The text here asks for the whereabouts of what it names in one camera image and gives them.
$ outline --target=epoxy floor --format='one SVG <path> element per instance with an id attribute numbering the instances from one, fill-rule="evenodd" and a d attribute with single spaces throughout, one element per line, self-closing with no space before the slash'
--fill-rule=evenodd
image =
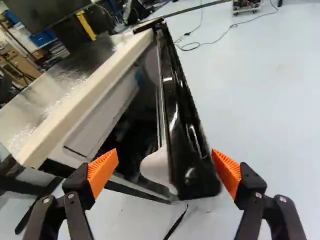
<path id="1" fill-rule="evenodd" d="M 171 2 L 159 14 L 175 12 L 177 4 L 195 3 Z M 203 8 L 202 26 L 183 43 L 214 41 L 230 24 L 273 8 L 265 0 L 256 15 L 231 11 L 230 2 Z M 215 44 L 178 50 L 210 146 L 247 162 L 268 183 L 269 196 L 293 199 L 308 240 L 319 239 L 319 12 L 320 3 L 284 0 L 278 13 L 241 24 Z M 200 14 L 168 18 L 173 39 L 196 27 Z M 242 213 L 225 189 L 212 203 L 211 213 L 191 207 L 170 239 L 232 240 Z M 97 240 L 162 240 L 184 209 L 104 190 L 87 216 Z M 8 215 L 14 217 L 13 206 L 0 210 L 1 235 L 21 239 L 11 235 Z M 66 225 L 64 239 L 70 239 Z M 271 239 L 265 222 L 259 239 Z"/>

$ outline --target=yellow post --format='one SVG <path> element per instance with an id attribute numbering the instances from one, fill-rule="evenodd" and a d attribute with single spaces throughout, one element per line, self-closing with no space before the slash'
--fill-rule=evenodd
<path id="1" fill-rule="evenodd" d="M 92 41 L 96 40 L 96 34 L 88 24 L 85 16 L 84 16 L 85 11 L 79 11 L 76 13 L 76 17 L 79 19 L 80 23 L 82 24 L 84 30 L 88 33 L 89 37 L 91 38 Z"/>

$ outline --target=silver insulation sheet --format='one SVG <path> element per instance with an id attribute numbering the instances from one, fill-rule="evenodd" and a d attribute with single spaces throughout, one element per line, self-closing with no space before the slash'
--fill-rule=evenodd
<path id="1" fill-rule="evenodd" d="M 89 76 L 123 41 L 115 44 L 108 36 L 88 42 L 42 74 L 0 110 L 0 143 L 15 156 L 49 114 L 85 87 Z"/>

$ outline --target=orange clamp pad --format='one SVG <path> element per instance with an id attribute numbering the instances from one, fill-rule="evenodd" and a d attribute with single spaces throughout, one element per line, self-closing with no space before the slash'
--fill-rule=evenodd
<path id="1" fill-rule="evenodd" d="M 86 179 L 90 183 L 94 199 L 97 199 L 99 193 L 104 189 L 118 163 L 116 149 L 108 151 L 106 154 L 89 163 Z"/>
<path id="2" fill-rule="evenodd" d="M 223 185 L 235 199 L 241 181 L 240 164 L 215 149 L 212 149 L 212 160 Z"/>

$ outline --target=blue bin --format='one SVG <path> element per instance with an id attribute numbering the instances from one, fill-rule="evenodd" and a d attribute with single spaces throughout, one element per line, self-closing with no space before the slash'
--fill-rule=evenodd
<path id="1" fill-rule="evenodd" d="M 4 15 L 10 19 L 15 25 L 17 23 L 20 23 L 19 19 L 12 13 L 12 11 L 10 11 L 9 9 L 8 10 L 5 10 L 4 11 Z"/>
<path id="2" fill-rule="evenodd" d="M 46 44 L 47 42 L 50 42 L 52 40 L 52 38 L 46 34 L 45 32 L 43 33 L 39 33 L 37 35 L 31 35 L 30 36 L 30 40 L 37 46 L 40 47 L 44 44 Z"/>

